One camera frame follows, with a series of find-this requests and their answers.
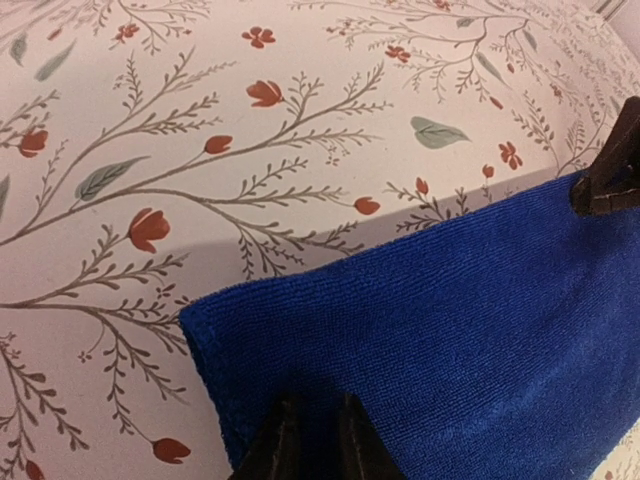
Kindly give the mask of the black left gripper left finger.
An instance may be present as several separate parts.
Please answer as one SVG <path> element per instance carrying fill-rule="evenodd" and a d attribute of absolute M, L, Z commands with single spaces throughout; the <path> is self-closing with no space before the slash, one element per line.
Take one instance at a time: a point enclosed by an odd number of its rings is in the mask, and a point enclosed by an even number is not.
<path fill-rule="evenodd" d="M 300 397 L 291 392 L 281 394 L 270 407 L 232 478 L 301 479 L 305 433 L 306 418 Z"/>

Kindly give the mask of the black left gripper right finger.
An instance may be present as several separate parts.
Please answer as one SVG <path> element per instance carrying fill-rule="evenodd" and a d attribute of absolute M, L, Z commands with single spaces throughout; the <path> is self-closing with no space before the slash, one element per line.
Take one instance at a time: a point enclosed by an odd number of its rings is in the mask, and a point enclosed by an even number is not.
<path fill-rule="evenodd" d="M 405 480 L 360 398 L 346 393 L 338 418 L 340 475 L 347 480 Z"/>

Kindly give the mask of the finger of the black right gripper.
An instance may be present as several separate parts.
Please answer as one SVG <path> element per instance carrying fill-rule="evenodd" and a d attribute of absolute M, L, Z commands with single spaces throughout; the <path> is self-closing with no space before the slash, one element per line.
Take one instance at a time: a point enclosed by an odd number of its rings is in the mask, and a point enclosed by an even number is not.
<path fill-rule="evenodd" d="M 639 97 L 628 98 L 591 166 L 570 190 L 579 216 L 639 207 Z"/>

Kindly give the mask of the blue towel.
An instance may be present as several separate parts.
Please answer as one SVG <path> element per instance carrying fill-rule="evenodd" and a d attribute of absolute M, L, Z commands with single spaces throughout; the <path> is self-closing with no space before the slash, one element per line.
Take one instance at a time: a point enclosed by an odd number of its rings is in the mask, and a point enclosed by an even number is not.
<path fill-rule="evenodd" d="M 231 464 L 292 392 L 301 477 L 337 478 L 350 392 L 410 479 L 588 478 L 639 417 L 639 213 L 575 182 L 184 309 Z"/>

